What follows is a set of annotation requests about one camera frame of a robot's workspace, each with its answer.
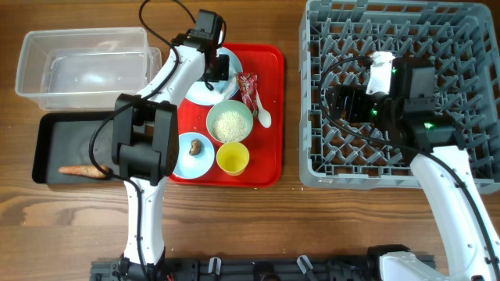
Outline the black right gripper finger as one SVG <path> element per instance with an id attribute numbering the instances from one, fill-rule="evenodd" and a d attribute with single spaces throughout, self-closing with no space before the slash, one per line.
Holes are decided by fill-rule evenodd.
<path id="1" fill-rule="evenodd" d="M 348 104 L 336 105 L 334 119 L 344 119 L 349 123 L 368 123 L 373 118 L 374 104 Z"/>
<path id="2" fill-rule="evenodd" d="M 343 102 L 348 99 L 360 98 L 361 100 L 370 100 L 366 93 L 367 86 L 337 85 L 333 89 L 331 101 Z"/>

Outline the large light blue plate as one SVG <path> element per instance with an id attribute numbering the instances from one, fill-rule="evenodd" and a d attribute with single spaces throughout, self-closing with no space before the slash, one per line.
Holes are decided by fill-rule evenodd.
<path id="1" fill-rule="evenodd" d="M 228 48 L 222 47 L 218 55 L 229 57 L 229 78 L 217 82 L 209 82 L 213 86 L 210 91 L 203 81 L 195 82 L 189 89 L 186 99 L 197 105 L 215 105 L 223 100 L 232 98 L 238 91 L 238 74 L 243 72 L 239 58 Z"/>

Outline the red snack wrapper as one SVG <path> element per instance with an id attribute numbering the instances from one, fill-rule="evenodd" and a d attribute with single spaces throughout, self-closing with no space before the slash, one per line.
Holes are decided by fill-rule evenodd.
<path id="1" fill-rule="evenodd" d="M 253 116 L 258 114 L 258 106 L 256 102 L 257 91 L 257 75 L 254 73 L 238 73 L 237 82 L 241 93 L 241 100 L 250 110 Z"/>

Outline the green bowl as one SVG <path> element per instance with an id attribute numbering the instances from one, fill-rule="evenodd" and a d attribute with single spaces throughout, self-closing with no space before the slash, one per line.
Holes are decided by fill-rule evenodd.
<path id="1" fill-rule="evenodd" d="M 206 127 L 220 143 L 242 142 L 252 131 L 253 115 L 240 101 L 222 101 L 209 110 Z"/>

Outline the white plastic spoon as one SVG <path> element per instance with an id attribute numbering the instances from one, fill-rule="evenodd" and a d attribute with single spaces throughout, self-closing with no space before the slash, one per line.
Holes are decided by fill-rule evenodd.
<path id="1" fill-rule="evenodd" d="M 264 109 L 258 91 L 255 92 L 255 101 L 258 107 L 258 120 L 264 128 L 269 129 L 272 124 L 272 117 L 270 113 Z"/>

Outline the brown food scrap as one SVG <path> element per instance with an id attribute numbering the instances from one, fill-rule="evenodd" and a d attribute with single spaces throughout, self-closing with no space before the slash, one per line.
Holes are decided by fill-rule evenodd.
<path id="1" fill-rule="evenodd" d="M 189 155 L 191 155 L 191 156 L 199 155 L 201 153 L 201 150 L 202 150 L 202 142 L 199 139 L 194 139 L 191 142 L 191 148 L 189 151 Z"/>

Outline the yellow cup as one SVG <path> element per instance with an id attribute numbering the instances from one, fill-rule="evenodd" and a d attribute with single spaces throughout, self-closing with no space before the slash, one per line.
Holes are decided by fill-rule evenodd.
<path id="1" fill-rule="evenodd" d="M 250 159 L 248 149 L 239 142 L 222 145 L 216 153 L 217 165 L 229 176 L 240 176 Z"/>

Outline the small light blue bowl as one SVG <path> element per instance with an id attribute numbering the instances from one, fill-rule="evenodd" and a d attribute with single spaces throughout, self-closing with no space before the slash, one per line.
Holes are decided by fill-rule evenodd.
<path id="1" fill-rule="evenodd" d="M 191 142 L 199 139 L 202 150 L 199 155 L 191 156 Z M 179 136 L 179 155 L 173 175 L 184 180 L 193 180 L 204 176 L 213 166 L 215 149 L 212 142 L 203 134 L 188 132 Z"/>

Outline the orange carrot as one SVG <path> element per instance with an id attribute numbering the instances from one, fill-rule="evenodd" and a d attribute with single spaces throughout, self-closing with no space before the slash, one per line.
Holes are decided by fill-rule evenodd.
<path id="1" fill-rule="evenodd" d="M 58 168 L 58 172 L 71 175 L 71 176 L 82 176 L 91 179 L 105 179 L 107 177 L 106 173 L 110 171 L 110 168 L 105 165 L 101 165 L 100 169 L 97 169 L 93 165 L 69 165 Z"/>

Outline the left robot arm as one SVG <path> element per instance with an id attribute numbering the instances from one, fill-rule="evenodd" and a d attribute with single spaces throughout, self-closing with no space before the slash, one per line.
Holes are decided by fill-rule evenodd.
<path id="1" fill-rule="evenodd" d="M 179 155 L 177 109 L 191 86 L 216 63 L 223 32 L 179 34 L 168 59 L 136 95 L 116 100 L 112 160 L 128 196 L 129 230 L 123 258 L 136 267 L 164 256 L 161 215 L 167 177 Z"/>

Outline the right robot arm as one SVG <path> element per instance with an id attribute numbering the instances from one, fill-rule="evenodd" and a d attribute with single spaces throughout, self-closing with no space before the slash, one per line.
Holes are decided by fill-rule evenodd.
<path id="1" fill-rule="evenodd" d="M 428 59 L 391 52 L 359 56 L 368 84 L 330 87 L 321 80 L 323 116 L 332 126 L 372 123 L 387 133 L 379 144 L 401 151 L 430 204 L 448 259 L 448 280 L 497 280 L 499 236 L 478 193 L 462 132 L 451 116 L 436 113 L 435 68 Z"/>

